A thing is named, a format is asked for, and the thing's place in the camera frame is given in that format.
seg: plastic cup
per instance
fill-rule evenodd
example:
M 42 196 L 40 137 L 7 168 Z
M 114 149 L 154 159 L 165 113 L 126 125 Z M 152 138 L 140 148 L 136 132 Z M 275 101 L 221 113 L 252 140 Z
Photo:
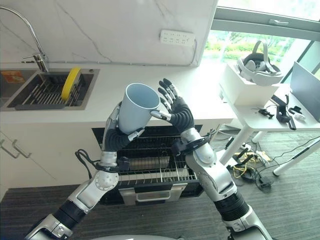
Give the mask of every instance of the plastic cup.
M 129 84 L 124 93 L 118 126 L 121 132 L 131 134 L 144 128 L 149 122 L 150 112 L 159 107 L 160 98 L 155 90 L 142 83 Z

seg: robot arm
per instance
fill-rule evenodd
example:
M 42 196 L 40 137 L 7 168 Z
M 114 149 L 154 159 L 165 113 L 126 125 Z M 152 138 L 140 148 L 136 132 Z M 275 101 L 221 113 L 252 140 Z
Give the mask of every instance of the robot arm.
M 186 163 L 195 172 L 206 194 L 221 214 L 223 223 L 231 233 L 229 239 L 272 240 L 251 206 L 238 192 L 228 170 L 217 161 L 210 145 L 202 140 L 203 138 L 194 128 L 192 113 L 177 88 L 165 78 L 160 85 L 165 89 L 164 91 L 160 88 L 159 92 L 166 98 L 161 102 L 168 113 L 152 111 L 151 115 L 172 123 L 180 132 L 181 140 L 173 144 L 172 151 L 180 154 L 180 149 L 185 152 Z
M 95 207 L 101 197 L 118 184 L 117 151 L 144 132 L 144 129 L 138 129 L 126 135 L 116 129 L 120 107 L 121 104 L 118 104 L 106 121 L 101 158 L 94 176 L 81 184 L 55 213 L 49 214 L 32 227 L 25 240 L 67 240 L 73 234 L 73 228 Z

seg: kitchen sink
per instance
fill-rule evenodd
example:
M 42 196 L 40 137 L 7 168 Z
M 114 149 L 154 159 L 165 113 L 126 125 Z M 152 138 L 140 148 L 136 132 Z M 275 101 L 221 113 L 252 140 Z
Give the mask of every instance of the kitchen sink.
M 0 108 L 17 92 L 37 69 L 1 69 L 0 74 Z
M 99 74 L 99 69 L 81 69 L 67 100 L 61 98 L 70 69 L 35 72 L 3 105 L 2 111 L 83 110 Z

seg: gray carpet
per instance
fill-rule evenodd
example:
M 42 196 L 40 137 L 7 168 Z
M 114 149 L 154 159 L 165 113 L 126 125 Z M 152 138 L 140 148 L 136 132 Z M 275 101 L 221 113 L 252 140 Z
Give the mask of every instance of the gray carpet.
M 320 136 L 320 132 L 269 132 L 261 148 L 274 157 Z M 228 137 L 219 134 L 217 138 Z M 226 140 L 216 140 L 220 150 Z M 298 150 L 277 158 L 290 159 Z M 255 184 L 236 181 L 238 189 L 259 216 L 269 233 L 279 240 L 320 239 L 320 151 L 311 154 L 280 177 L 272 169 L 261 174 L 274 181 L 271 192 L 261 192 Z M 77 186 L 10 189 L 0 204 L 1 239 L 23 239 L 29 227 L 55 212 Z M 74 230 L 73 240 L 120 235 L 148 234 L 188 240 L 226 240 L 228 232 L 206 194 L 177 202 L 149 206 L 97 205 Z

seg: laptop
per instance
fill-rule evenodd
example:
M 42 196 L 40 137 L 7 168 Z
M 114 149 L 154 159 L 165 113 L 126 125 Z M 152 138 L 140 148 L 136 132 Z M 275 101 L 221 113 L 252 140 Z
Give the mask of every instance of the laptop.
M 295 61 L 290 87 L 292 94 L 320 122 L 320 80 Z

